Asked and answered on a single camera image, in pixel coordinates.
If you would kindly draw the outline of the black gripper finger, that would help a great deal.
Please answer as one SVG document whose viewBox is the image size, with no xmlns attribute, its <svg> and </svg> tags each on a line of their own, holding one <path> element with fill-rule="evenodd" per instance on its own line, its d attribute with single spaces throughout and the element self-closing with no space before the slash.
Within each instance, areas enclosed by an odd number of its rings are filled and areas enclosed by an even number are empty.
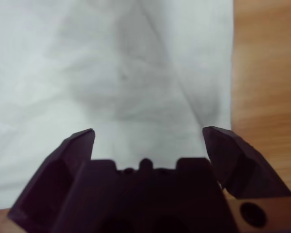
<svg viewBox="0 0 291 233">
<path fill-rule="evenodd" d="M 233 131 L 214 126 L 202 130 L 213 172 L 236 199 L 291 196 L 267 160 Z"/>
<path fill-rule="evenodd" d="M 27 233 L 49 233 L 82 164 L 91 159 L 95 131 L 72 134 L 37 169 L 7 214 Z"/>
</svg>

